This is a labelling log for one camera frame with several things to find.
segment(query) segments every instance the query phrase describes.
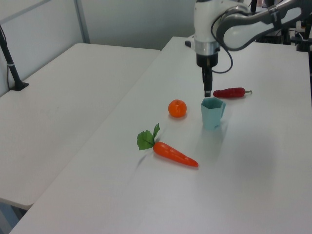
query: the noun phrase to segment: carrot leaf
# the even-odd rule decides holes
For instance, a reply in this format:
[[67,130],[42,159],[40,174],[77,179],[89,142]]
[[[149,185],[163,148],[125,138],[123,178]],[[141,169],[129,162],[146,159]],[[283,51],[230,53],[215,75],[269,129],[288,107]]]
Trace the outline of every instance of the carrot leaf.
[[158,131],[160,130],[160,127],[159,127],[159,123],[156,124],[155,128],[154,128],[154,132],[153,132],[153,140],[154,140],[154,143],[155,143],[155,137],[158,133]]
[[154,146],[154,138],[150,131],[141,132],[137,135],[137,145],[139,150],[150,149]]

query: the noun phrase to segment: black cable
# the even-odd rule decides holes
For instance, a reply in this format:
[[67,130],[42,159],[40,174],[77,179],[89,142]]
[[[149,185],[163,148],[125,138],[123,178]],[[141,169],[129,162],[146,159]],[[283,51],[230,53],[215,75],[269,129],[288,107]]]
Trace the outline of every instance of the black cable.
[[[1,27],[1,25],[0,25],[0,31],[1,31],[1,33],[3,35],[3,37],[4,37],[5,44],[7,45],[6,37],[5,37],[4,31],[3,31],[2,27]],[[7,67],[7,69],[6,69],[6,83],[8,85],[8,89],[10,91],[11,89],[10,89],[10,85],[9,85],[9,65],[6,65],[6,67]]]
[[[277,37],[277,34],[279,34],[281,31],[282,31],[282,29],[281,29],[281,30],[279,30],[279,31],[275,34],[275,36]],[[296,30],[289,30],[289,31],[291,31],[291,32],[295,32],[295,33],[299,33],[299,32],[298,32],[298,31],[296,31]]]
[[230,60],[231,60],[231,65],[230,65],[230,68],[229,68],[228,70],[226,70],[226,71],[224,71],[224,72],[217,72],[217,71],[212,70],[214,73],[217,73],[217,74],[227,73],[227,72],[230,71],[230,70],[232,69],[232,67],[233,67],[233,58],[232,58],[230,52],[228,51],[227,48],[225,48],[225,45],[223,45],[223,44],[216,38],[216,36],[215,36],[214,33],[213,33],[213,27],[214,27],[215,23],[218,21],[218,19],[220,19],[220,18],[221,18],[222,16],[224,16],[226,13],[228,13],[228,11],[226,11],[226,12],[224,12],[223,14],[219,15],[219,16],[214,20],[214,22],[212,23],[211,28],[210,28],[210,32],[211,32],[211,34],[213,35],[214,39],[215,39],[216,42],[218,42],[218,43],[220,44],[220,46],[225,50],[225,52],[229,55]]

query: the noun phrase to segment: plastic vegetable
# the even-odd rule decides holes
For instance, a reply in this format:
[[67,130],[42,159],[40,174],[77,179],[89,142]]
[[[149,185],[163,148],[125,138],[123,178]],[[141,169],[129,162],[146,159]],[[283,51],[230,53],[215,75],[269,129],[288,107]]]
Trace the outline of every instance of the plastic vegetable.
[[173,161],[183,163],[191,167],[198,167],[198,163],[185,156],[183,153],[172,148],[163,142],[155,142],[155,137],[160,130],[159,123],[155,126],[153,134],[150,131],[141,132],[137,135],[137,145],[139,150],[153,148],[154,152],[160,156],[166,157]]
[[183,117],[186,114],[186,109],[185,102],[178,99],[170,102],[168,106],[169,114],[176,118]]
[[250,91],[245,91],[244,88],[230,88],[230,89],[223,89],[223,90],[215,90],[214,96],[216,98],[241,98],[246,93],[253,93]]

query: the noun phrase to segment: red chili pepper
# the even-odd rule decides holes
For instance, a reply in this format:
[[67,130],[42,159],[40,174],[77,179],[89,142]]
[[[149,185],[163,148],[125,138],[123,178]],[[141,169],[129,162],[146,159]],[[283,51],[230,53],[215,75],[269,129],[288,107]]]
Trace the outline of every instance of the red chili pepper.
[[215,90],[214,96],[216,98],[241,98],[246,93],[253,93],[250,91],[245,91],[244,88],[230,88],[230,89],[223,89],[223,90]]

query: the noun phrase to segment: white wall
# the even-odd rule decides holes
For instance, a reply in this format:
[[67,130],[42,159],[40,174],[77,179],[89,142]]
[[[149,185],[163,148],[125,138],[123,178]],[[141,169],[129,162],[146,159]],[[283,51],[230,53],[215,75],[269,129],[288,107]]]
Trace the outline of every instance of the white wall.
[[[51,0],[5,22],[2,28],[22,80],[82,42],[74,0]],[[0,50],[0,96],[7,91],[6,60]]]
[[94,44],[162,49],[194,33],[196,0],[78,0]]

